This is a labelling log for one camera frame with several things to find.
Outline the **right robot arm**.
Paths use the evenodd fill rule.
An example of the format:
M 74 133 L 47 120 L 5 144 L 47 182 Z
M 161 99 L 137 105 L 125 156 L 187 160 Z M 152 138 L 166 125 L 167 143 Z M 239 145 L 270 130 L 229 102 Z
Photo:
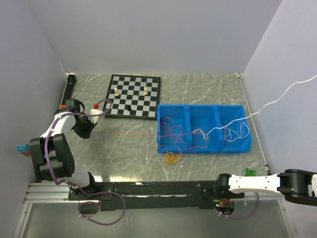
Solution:
M 287 169 L 282 173 L 266 176 L 237 176 L 220 174 L 215 190 L 220 197 L 236 197 L 248 192 L 282 194 L 286 201 L 317 205 L 317 174 L 315 172 Z

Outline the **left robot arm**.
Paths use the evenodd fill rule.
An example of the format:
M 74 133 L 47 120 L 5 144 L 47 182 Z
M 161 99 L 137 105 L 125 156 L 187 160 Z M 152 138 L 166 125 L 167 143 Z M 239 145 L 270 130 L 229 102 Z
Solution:
M 102 111 L 99 105 L 86 114 L 85 106 L 76 99 L 68 99 L 54 113 L 53 122 L 38 138 L 31 139 L 29 149 L 36 176 L 36 182 L 53 181 L 80 187 L 86 199 L 93 199 L 98 193 L 95 179 L 90 172 L 75 167 L 75 161 L 67 142 L 67 134 L 74 131 L 80 138 L 90 138 Z

